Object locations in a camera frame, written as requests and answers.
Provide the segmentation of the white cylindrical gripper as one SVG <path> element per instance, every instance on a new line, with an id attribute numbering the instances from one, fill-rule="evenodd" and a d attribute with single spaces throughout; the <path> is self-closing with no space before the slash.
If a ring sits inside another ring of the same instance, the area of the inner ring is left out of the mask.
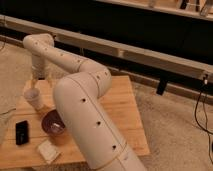
<path id="1" fill-rule="evenodd" d="M 35 88 L 37 79 L 42 80 L 46 79 L 49 86 L 52 88 L 53 79 L 52 75 L 49 74 L 50 72 L 49 62 L 43 57 L 37 55 L 32 55 L 31 60 L 32 60 L 32 76 L 33 76 L 33 78 L 31 79 L 31 88 Z"/>

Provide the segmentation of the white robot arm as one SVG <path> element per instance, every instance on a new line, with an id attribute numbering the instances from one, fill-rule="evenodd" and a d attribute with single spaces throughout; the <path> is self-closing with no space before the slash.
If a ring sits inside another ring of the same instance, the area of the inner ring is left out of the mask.
<path id="1" fill-rule="evenodd" d="M 28 35 L 23 45 L 33 56 L 69 73 L 53 89 L 54 104 L 89 167 L 95 171 L 147 171 L 99 103 L 111 85 L 108 68 L 56 48 L 49 34 Z"/>

